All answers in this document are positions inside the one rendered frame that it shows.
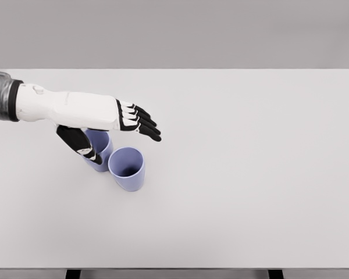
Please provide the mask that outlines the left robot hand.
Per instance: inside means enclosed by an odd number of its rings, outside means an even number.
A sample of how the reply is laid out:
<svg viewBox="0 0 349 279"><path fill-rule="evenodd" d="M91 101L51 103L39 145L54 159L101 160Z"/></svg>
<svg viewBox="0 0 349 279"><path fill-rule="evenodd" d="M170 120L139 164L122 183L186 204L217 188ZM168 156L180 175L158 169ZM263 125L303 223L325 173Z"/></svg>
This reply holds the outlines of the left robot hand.
<svg viewBox="0 0 349 279"><path fill-rule="evenodd" d="M101 165L103 159L84 133L97 131L136 132L160 142L161 132L151 115L135 103L108 95L70 92L66 104L55 107L56 134L77 154Z"/></svg>

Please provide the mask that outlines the lavender blue plastic cup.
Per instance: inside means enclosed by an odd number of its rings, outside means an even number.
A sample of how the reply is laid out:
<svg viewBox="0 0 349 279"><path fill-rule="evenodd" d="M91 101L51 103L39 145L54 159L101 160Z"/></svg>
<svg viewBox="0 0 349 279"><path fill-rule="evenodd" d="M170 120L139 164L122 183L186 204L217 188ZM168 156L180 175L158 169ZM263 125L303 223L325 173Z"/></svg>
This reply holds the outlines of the lavender blue plastic cup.
<svg viewBox="0 0 349 279"><path fill-rule="evenodd" d="M108 159L108 169L125 191L138 191L144 184L145 160L137 148L127 146L113 151Z"/></svg>
<svg viewBox="0 0 349 279"><path fill-rule="evenodd" d="M89 159L83 157L84 161L98 172L108 171L108 160L113 153L113 144L111 137L107 131L97 131L86 129L84 131L87 138L90 140L92 147L102 159L102 164L96 164Z"/></svg>

